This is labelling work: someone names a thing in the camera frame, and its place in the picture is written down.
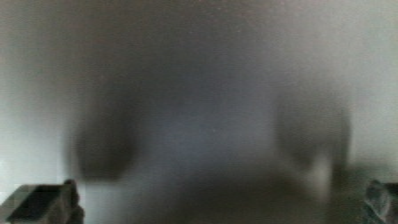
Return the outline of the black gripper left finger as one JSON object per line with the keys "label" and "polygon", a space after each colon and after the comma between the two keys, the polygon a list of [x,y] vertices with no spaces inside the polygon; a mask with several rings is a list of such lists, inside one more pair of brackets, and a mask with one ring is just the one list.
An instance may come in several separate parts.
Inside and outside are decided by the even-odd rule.
{"label": "black gripper left finger", "polygon": [[26,184],[0,204],[0,224],[85,224],[76,182]]}

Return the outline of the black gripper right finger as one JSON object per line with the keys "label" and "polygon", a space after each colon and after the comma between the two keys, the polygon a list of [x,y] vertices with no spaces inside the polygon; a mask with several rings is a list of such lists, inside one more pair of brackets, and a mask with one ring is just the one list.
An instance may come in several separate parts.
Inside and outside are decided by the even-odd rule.
{"label": "black gripper right finger", "polygon": [[398,224],[398,183],[369,182],[362,224]]}

